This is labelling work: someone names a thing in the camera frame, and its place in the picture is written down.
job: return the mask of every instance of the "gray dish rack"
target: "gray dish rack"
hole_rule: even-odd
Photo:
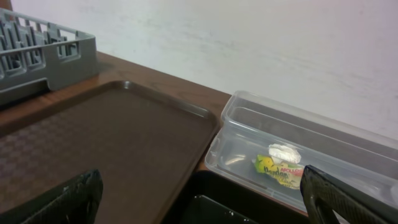
[[[0,9],[0,106],[98,73],[95,36]]]

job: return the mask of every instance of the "textured tray surface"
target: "textured tray surface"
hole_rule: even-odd
[[[144,87],[101,86],[0,131],[0,212],[97,168],[96,223],[159,221],[217,128],[207,110]]]

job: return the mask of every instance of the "white wall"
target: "white wall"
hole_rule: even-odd
[[[396,0],[13,0],[99,51],[217,90],[248,90],[398,133]]]

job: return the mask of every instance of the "clear plastic container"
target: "clear plastic container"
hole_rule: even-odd
[[[398,141],[245,91],[237,91],[221,115],[205,164],[209,170],[306,211],[300,190],[259,173],[258,155],[269,145],[296,149],[299,165],[313,165],[398,208]]]

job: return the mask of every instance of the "yellow food packet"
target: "yellow food packet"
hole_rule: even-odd
[[[257,172],[268,174],[278,180],[278,182],[290,189],[300,189],[301,176],[303,176],[304,166],[281,162],[276,164],[270,156],[257,155],[254,163]]]

